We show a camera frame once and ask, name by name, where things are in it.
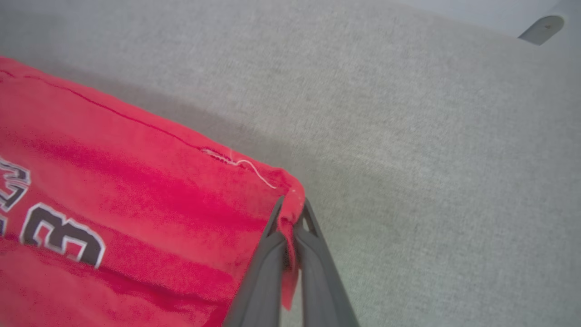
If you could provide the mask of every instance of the black number with white outline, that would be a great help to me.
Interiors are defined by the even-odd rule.
[[[103,240],[89,227],[67,219],[62,213],[39,203],[28,210],[26,221],[20,234],[22,244],[40,246],[42,240],[38,237],[41,227],[49,230],[44,240],[44,246],[60,254],[66,252],[67,243],[81,247],[76,261],[84,262],[99,268],[105,253]]]

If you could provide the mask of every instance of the red fabric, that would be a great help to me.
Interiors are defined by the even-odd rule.
[[[283,169],[6,58],[0,159],[0,195],[24,189],[0,210],[6,326],[220,326],[276,200],[285,196],[278,223],[288,240],[304,203]],[[89,245],[51,246],[62,227],[34,223],[47,214]],[[89,259],[98,264],[77,262],[89,248],[102,249]],[[293,267],[287,307],[295,283]]]

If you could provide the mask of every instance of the loose thread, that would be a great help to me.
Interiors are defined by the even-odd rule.
[[[242,162],[246,162],[247,164],[249,164],[252,167],[252,169],[254,169],[254,172],[256,173],[258,178],[260,178],[264,182],[264,184],[268,185],[271,189],[276,189],[275,186],[270,185],[270,183],[267,182],[266,179],[264,179],[264,177],[262,177],[262,175],[258,172],[258,169],[256,169],[254,164],[251,163],[250,161],[245,160],[245,159],[241,159],[241,160],[234,162],[234,160],[232,160],[232,159],[229,160],[228,158],[226,158],[226,157],[224,157],[224,156],[222,156],[222,155],[220,155],[220,154],[218,154],[210,149],[203,149],[203,152],[205,152],[207,155],[209,155],[211,157],[219,159],[220,161],[224,161],[228,165],[239,166]]]

